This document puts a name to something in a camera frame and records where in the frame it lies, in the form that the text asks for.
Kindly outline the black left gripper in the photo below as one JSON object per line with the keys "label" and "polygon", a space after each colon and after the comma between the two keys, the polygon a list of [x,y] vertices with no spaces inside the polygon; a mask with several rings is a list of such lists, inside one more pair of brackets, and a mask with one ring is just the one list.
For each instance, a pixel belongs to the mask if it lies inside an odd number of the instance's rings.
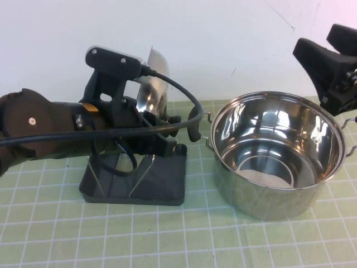
{"label": "black left gripper", "polygon": [[[133,154],[171,156],[177,144],[174,138],[169,138],[176,132],[171,124],[180,123],[181,116],[171,116],[164,112],[160,115],[161,125],[156,125],[156,117],[148,112],[139,112],[136,104],[135,99],[126,96],[105,103],[106,119],[109,122],[107,138]],[[152,127],[160,130],[143,134]]]}

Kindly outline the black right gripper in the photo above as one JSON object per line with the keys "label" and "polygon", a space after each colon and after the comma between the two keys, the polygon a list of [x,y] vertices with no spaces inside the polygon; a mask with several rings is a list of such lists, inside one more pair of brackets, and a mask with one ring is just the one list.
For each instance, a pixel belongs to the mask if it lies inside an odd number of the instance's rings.
{"label": "black right gripper", "polygon": [[356,29],[333,24],[327,36],[333,52],[317,43],[300,38],[293,55],[314,84],[329,84],[320,97],[320,106],[337,116],[356,109]]}

